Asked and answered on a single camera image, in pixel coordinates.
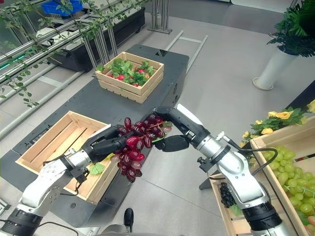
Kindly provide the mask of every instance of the green leaf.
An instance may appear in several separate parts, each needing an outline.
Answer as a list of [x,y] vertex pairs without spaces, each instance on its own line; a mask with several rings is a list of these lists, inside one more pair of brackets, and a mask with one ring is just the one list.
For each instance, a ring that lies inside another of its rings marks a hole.
[[91,175],[99,175],[101,174],[105,169],[105,166],[102,164],[96,163],[95,165],[92,165],[90,168],[90,174]]
[[238,207],[238,205],[234,204],[233,206],[230,207],[230,209],[232,210],[232,212],[234,213],[234,215],[236,215],[236,216],[242,215],[242,211],[241,211],[241,209]]

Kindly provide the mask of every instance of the yellow flower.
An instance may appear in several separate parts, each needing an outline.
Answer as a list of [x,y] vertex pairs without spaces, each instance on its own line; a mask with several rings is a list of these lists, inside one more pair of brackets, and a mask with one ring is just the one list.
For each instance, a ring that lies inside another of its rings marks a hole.
[[246,145],[246,143],[247,142],[242,141],[239,146],[242,148],[242,147],[244,147]]
[[250,134],[250,133],[249,133],[248,131],[246,131],[245,134],[242,135],[242,138],[243,138],[243,139],[247,138],[249,134]]
[[274,131],[272,130],[272,128],[264,128],[264,129],[261,131],[262,134],[271,134],[272,132],[274,132]]
[[309,108],[309,112],[315,113],[315,99],[310,104],[308,104],[307,107]]
[[277,112],[268,112],[268,117],[276,117]]
[[280,113],[276,114],[276,117],[278,117],[280,119],[289,119],[292,113],[293,113],[293,111],[292,112],[280,112]]

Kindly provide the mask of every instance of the cable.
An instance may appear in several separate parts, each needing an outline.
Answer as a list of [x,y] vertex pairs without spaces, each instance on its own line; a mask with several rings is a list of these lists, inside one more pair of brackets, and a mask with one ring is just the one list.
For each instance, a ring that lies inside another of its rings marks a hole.
[[75,232],[76,235],[79,236],[79,233],[78,233],[76,230],[74,230],[74,229],[72,229],[72,228],[70,228],[70,227],[67,227],[67,226],[65,226],[65,225],[61,225],[61,224],[58,224],[58,223],[55,223],[55,222],[51,222],[51,221],[47,221],[47,222],[45,222],[45,223],[39,225],[37,228],[39,228],[39,227],[41,227],[41,226],[43,226],[43,225],[46,225],[46,224],[58,225],[58,226],[60,226],[60,227],[63,227],[63,228],[65,228],[65,229],[68,229],[68,230],[71,230],[71,231]]

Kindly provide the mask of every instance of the black table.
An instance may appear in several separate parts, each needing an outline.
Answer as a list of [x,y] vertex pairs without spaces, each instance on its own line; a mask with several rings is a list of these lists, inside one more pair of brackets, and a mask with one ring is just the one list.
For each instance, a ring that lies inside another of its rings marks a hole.
[[[68,111],[116,125],[122,124],[125,117],[140,120],[154,106],[173,106],[183,89],[189,57],[143,45],[134,45],[127,52],[164,63],[163,80],[143,104],[109,92],[99,86],[97,79],[93,79],[5,154],[1,159],[1,177],[24,191],[37,175],[15,161]],[[113,219],[130,187],[126,177],[116,174],[97,205],[76,196],[60,196],[51,211],[74,227],[104,225]]]

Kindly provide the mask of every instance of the wooden crate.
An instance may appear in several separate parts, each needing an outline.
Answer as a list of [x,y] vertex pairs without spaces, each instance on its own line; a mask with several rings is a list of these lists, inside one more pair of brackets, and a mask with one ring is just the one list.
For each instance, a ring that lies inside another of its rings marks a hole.
[[159,82],[163,79],[163,74],[160,74],[159,77],[154,81],[153,84],[151,84],[151,86],[146,90],[146,92],[144,94],[142,94],[141,96],[140,95],[137,95],[133,92],[129,92],[127,90],[124,90],[122,88],[119,88],[115,85],[112,85],[112,84],[109,84],[107,82],[104,82],[102,80],[99,80],[99,85],[104,88],[104,89],[107,89],[111,92],[114,92],[118,95],[121,95],[123,97],[126,97],[130,100],[133,100],[133,101],[136,101],[138,103],[143,103],[147,98],[148,96],[151,94],[151,92],[156,88],[156,86],[159,84]]
[[[223,175],[218,174],[212,177],[222,177],[222,176]],[[260,183],[262,183],[266,187],[268,193],[270,194],[272,205],[276,209],[281,219],[286,223],[288,229],[291,232],[295,232],[290,219],[285,213],[282,204],[280,203],[277,196],[275,195],[264,173],[260,171],[259,173],[256,174],[255,177]],[[231,209],[226,208],[224,204],[221,203],[220,185],[222,182],[226,182],[226,180],[210,180],[210,182],[211,182],[211,186],[212,186],[213,192],[215,194],[215,197],[216,197],[216,200],[217,200],[217,203],[218,203],[221,215],[222,215],[222,219],[226,228],[227,235],[228,236],[242,236],[242,235],[251,236],[252,235],[251,228],[248,222],[246,221],[244,215],[236,216]]]
[[[114,59],[116,58],[122,58],[123,60],[129,60],[133,66],[140,66],[143,61],[148,61],[149,66],[153,66],[154,69],[154,74],[148,79],[148,81],[143,85],[143,86],[138,86],[135,87],[133,85],[127,84],[123,81],[114,79],[112,77],[109,77],[112,73],[110,69],[107,68],[108,65],[113,64]],[[114,85],[116,87],[119,87],[121,89],[124,89],[126,91],[132,92],[134,94],[137,94],[139,96],[143,96],[145,93],[147,93],[147,90],[151,88],[151,85],[155,84],[156,86],[159,84],[159,82],[163,79],[163,74],[164,74],[164,64],[160,62],[156,62],[154,60],[142,58],[130,53],[122,52],[118,56],[116,56],[114,59],[112,59],[110,62],[105,64],[105,73],[102,74],[100,71],[96,71],[96,76],[100,81],[104,81],[108,84]]]
[[[78,151],[87,138],[105,126],[107,124],[69,111],[16,163],[38,174],[44,161],[55,159],[69,148]],[[108,159],[103,160],[101,164],[105,166],[104,171],[99,175],[89,175],[79,188],[78,194],[78,197],[95,205],[101,199],[118,170],[117,165]],[[75,194],[76,182],[76,179],[72,179],[64,189]]]
[[[278,145],[283,145],[290,151],[295,152],[296,156],[294,159],[314,154],[315,117],[309,118],[307,123],[302,126],[288,126],[277,130],[272,134],[263,135],[251,140],[252,148],[275,147]],[[261,165],[266,162],[261,152],[255,152],[255,156]],[[293,165],[296,167],[301,167],[304,172],[312,172],[315,175],[315,158],[294,162]],[[267,166],[263,169],[263,171],[274,188],[279,200],[283,204],[288,216],[292,219],[293,225],[298,235],[308,235],[293,205],[279,184],[277,178],[273,174],[271,168]]]

